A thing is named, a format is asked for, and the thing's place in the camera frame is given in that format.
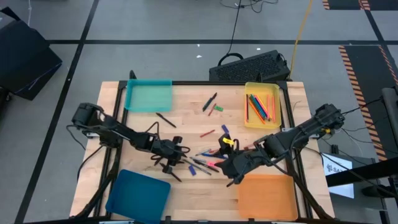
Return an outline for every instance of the floor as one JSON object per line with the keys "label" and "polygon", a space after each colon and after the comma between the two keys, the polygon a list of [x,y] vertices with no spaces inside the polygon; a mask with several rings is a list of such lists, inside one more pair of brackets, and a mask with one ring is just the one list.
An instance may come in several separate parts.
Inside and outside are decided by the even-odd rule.
{"label": "floor", "polygon": [[[223,2],[233,6],[238,1]],[[290,64],[307,4],[307,0],[280,0],[264,4],[259,14],[249,7],[242,9],[235,39],[248,41],[234,44],[232,52],[248,57],[276,49]],[[5,6],[28,22],[28,0],[0,0],[0,7]],[[0,202],[3,223],[15,222],[38,158],[45,158],[41,174],[30,203],[30,197],[22,203],[26,209],[18,220],[68,217],[83,150],[65,126],[79,103],[96,103],[101,82],[125,80],[131,69],[138,78],[208,80],[208,69],[228,51],[236,17],[235,9],[216,0],[31,0],[31,6],[31,28],[52,43],[50,47],[63,65],[34,101],[14,97],[2,115],[0,168],[7,170],[0,182],[0,191],[5,192]],[[394,22],[398,11],[371,14],[384,40],[398,40]],[[339,44],[332,40],[377,44],[380,40],[365,11],[326,10],[315,0],[302,39],[314,41],[297,47],[292,79],[304,82],[310,109],[315,111],[324,103],[333,103],[342,111],[357,107]],[[398,45],[388,45],[388,49],[397,60]],[[364,126],[359,111],[347,116],[348,129]],[[366,129],[353,136],[370,141]],[[344,132],[328,142],[352,156],[377,159],[372,144],[353,142]],[[322,151],[329,151],[323,141],[319,145]],[[386,203],[389,214],[396,214],[395,202]],[[333,199],[333,204],[342,220],[381,222],[378,211],[371,208],[352,211],[338,199]]]}

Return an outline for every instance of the plastic bin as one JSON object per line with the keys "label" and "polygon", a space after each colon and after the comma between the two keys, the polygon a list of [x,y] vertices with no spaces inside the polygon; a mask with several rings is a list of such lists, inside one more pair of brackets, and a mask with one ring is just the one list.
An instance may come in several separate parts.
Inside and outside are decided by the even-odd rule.
{"label": "plastic bin", "polygon": [[[280,101],[279,101],[279,86],[276,84],[269,84],[269,83],[251,83],[248,82],[245,84],[245,95],[244,95],[244,108],[246,110],[246,105],[248,109],[245,111],[244,117],[244,125],[250,128],[264,128],[264,129],[275,129],[280,126],[282,123],[280,118]],[[270,121],[265,120],[265,124],[262,123],[256,112],[250,106],[250,104],[246,104],[246,95],[257,95],[266,110],[269,113],[273,114],[272,109],[272,97],[274,97],[275,102],[275,118],[271,119]],[[249,119],[246,119],[246,113],[249,113]]]}
{"label": "plastic bin", "polygon": [[293,178],[246,175],[238,185],[238,210],[243,218],[293,221],[298,218]]}
{"label": "plastic bin", "polygon": [[165,112],[172,107],[171,80],[129,80],[125,109],[132,112]]}
{"label": "plastic bin", "polygon": [[139,222],[158,224],[170,188],[167,182],[121,170],[105,209]]}

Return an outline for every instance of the white sign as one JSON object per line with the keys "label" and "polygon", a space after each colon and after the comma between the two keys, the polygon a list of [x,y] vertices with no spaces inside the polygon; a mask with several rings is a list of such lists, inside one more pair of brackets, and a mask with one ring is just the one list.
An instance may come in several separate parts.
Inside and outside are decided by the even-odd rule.
{"label": "white sign", "polygon": [[[353,168],[353,163],[351,161],[347,161],[345,159],[340,159],[335,156],[331,156],[327,154],[324,156],[322,154],[323,158],[323,171],[325,172],[325,175],[331,175],[335,174],[341,171],[345,171],[345,168],[342,168],[335,162],[332,162],[330,159],[326,158],[329,157],[330,159],[333,159],[337,163],[341,164],[344,167],[347,167],[349,169]],[[354,198],[354,184],[346,184],[346,185],[341,185],[341,186],[334,186],[334,187],[329,187],[329,192],[333,194],[338,194],[341,196],[349,197],[349,198]]]}

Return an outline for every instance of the orange striped tape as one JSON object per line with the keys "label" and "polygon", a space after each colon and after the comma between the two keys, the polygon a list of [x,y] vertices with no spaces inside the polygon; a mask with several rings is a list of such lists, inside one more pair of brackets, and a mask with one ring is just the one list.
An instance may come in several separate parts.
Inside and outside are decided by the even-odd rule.
{"label": "orange striped tape", "polygon": [[325,8],[325,9],[327,9],[327,10],[330,9],[328,0],[322,0],[322,3],[323,3],[323,8]]}
{"label": "orange striped tape", "polygon": [[[347,51],[344,46],[339,46],[338,50],[340,51],[341,58],[343,59],[343,63],[346,68],[346,71],[347,71],[349,82],[351,82],[351,86],[353,87],[356,101],[361,106],[365,105],[366,104],[365,98],[363,96],[361,87],[359,86],[357,77],[354,72],[354,68],[352,67],[352,64],[349,60]],[[371,114],[369,113],[369,109],[366,106],[364,106],[363,108],[361,108],[361,114],[365,121],[365,125],[368,129],[371,140],[373,142],[374,150],[376,151],[377,157],[379,158],[380,161],[385,161],[387,159],[386,153],[384,152],[383,146],[380,142],[379,134],[377,133],[377,131],[373,125],[373,120],[372,120]]]}
{"label": "orange striped tape", "polygon": [[396,73],[394,72],[394,69],[392,69],[392,66],[390,64],[390,60],[388,60],[386,52],[384,51],[383,47],[381,47],[380,45],[379,45],[379,49],[380,49],[381,54],[384,57],[384,61],[386,62],[387,66],[388,66],[388,69],[390,70],[392,78],[394,79],[394,81],[398,85],[398,77],[397,77]]}
{"label": "orange striped tape", "polygon": [[371,6],[369,5],[368,0],[358,0],[359,2],[359,6],[361,7],[361,9],[364,10],[371,10]]}

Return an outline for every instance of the yellow cable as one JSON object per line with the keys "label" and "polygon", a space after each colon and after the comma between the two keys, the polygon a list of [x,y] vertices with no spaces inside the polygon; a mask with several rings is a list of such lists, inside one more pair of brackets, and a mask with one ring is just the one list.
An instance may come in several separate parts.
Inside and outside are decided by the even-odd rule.
{"label": "yellow cable", "polygon": [[298,43],[299,40],[301,39],[301,33],[303,32],[304,25],[305,25],[305,22],[307,21],[308,14],[309,14],[310,11],[311,11],[312,1],[313,1],[313,0],[310,0],[310,3],[308,4],[307,10],[305,11],[304,19],[303,19],[303,21],[301,22],[300,30],[298,31],[298,35],[297,35],[296,41],[295,41],[295,43],[294,43],[293,56],[292,56],[292,65],[290,66],[289,78],[290,78],[290,77],[292,76],[292,74],[293,74],[294,59],[295,59],[295,55],[296,55],[297,43]]}

